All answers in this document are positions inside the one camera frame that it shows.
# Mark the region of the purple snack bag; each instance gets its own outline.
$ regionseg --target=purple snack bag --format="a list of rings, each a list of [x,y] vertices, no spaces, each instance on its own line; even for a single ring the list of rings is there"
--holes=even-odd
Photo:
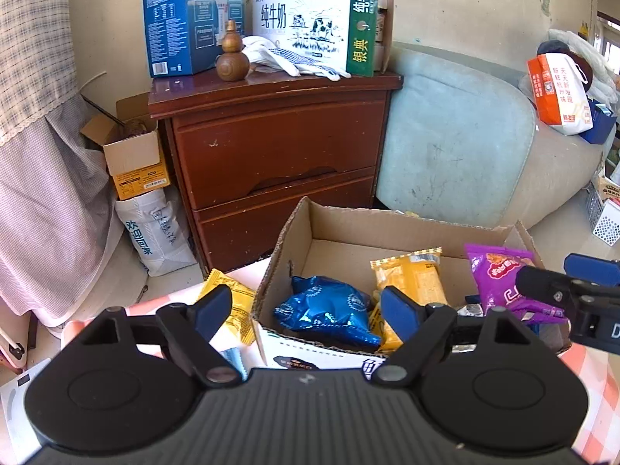
[[[485,315],[492,307],[503,306],[528,324],[566,322],[563,309],[528,299],[517,292],[515,281],[519,269],[534,265],[534,255],[530,251],[483,245],[465,245],[465,250]]]

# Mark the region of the white glove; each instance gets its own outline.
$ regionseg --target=white glove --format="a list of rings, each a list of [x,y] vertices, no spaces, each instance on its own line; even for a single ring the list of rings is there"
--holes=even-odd
[[[327,77],[329,80],[340,80],[340,76],[349,79],[351,75],[344,70],[334,68],[331,65],[314,60],[303,55],[276,46],[260,36],[246,36],[243,39],[246,46],[243,53],[246,54],[250,63],[264,64],[278,70],[284,70],[292,77],[300,74]]]

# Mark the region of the drawer handle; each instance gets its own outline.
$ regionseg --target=drawer handle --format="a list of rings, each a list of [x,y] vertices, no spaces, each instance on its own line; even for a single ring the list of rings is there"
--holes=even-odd
[[[257,192],[264,192],[265,189],[276,187],[278,185],[282,185],[283,183],[292,183],[298,180],[306,180],[307,178],[316,178],[325,175],[333,175],[337,173],[336,169],[330,166],[319,166],[318,168],[311,169],[310,171],[306,171],[299,175],[294,175],[292,177],[274,177],[268,178],[266,180],[262,180],[258,182],[247,194],[251,196],[252,194],[256,194]]]

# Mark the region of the drawer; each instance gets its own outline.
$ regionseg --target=drawer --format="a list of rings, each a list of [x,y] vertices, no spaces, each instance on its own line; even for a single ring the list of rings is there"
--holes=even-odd
[[[369,208],[373,175],[374,169],[370,169],[312,180],[193,212],[207,264],[230,271],[274,249],[282,227],[303,196],[324,206]]]
[[[197,122],[174,137],[191,208],[376,166],[385,93]]]

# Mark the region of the white plastic basket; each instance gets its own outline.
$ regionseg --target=white plastic basket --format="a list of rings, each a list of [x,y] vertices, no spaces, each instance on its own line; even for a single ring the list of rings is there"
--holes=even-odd
[[[588,214],[590,229],[597,238],[613,246],[620,239],[620,206],[612,200],[602,201],[590,183],[588,186]]]

